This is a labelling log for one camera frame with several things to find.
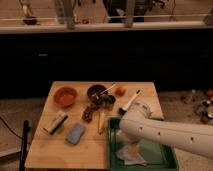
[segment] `wooden table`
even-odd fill
[[[86,123],[81,119],[82,113],[90,104],[87,98],[87,89],[94,84],[102,84],[106,87],[112,82],[54,82],[49,92],[43,113],[37,126],[35,136],[32,141],[27,159],[26,168],[70,168],[70,169],[107,169],[107,131],[98,134],[99,112],[93,114],[93,120]],[[124,96],[119,97],[114,94],[115,89],[111,89],[109,94],[115,95],[116,103],[112,111],[108,112],[108,117],[119,116],[118,109],[123,106],[137,90],[141,90],[138,98],[146,102],[153,112],[154,119],[163,118],[155,86],[151,82],[122,82],[127,91]],[[78,92],[76,103],[71,107],[62,109],[68,114],[68,119],[64,122],[64,129],[61,133],[56,132],[48,135],[43,127],[51,121],[56,113],[61,110],[53,101],[54,93],[63,86],[71,86]],[[86,127],[86,132],[77,145],[69,144],[65,138],[75,123],[82,123]]]

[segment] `blue sponge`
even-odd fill
[[[85,127],[79,123],[75,124],[67,135],[67,141],[71,144],[78,144],[81,136],[85,132]]]

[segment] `brown bowl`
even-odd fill
[[[24,18],[23,22],[27,25],[36,25],[38,21],[36,17],[30,16],[30,17]]]
[[[98,99],[96,98],[96,96],[98,97],[104,90],[106,90],[106,87],[104,87],[103,85],[95,84],[87,90],[87,97],[90,99],[90,101],[98,103]]]

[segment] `wall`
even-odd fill
[[[210,29],[0,35],[0,97],[47,96],[54,80],[209,88],[212,40]]]

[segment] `bottle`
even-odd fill
[[[195,113],[199,116],[202,116],[203,114],[205,114],[207,112],[208,107],[210,106],[211,101],[210,100],[205,100],[202,102],[202,104],[200,104],[198,106],[198,108],[196,109]]]
[[[208,124],[212,119],[213,116],[209,113],[209,106],[211,105],[211,101],[210,100],[206,100],[202,103],[203,106],[203,111],[201,111],[201,118],[200,121],[204,124]]]
[[[184,103],[189,104],[192,101],[195,101],[195,94],[196,94],[196,90],[192,89],[190,93],[183,95],[181,99]]]
[[[211,121],[208,124],[213,125],[213,105],[212,104],[208,107],[208,117],[211,118]]]

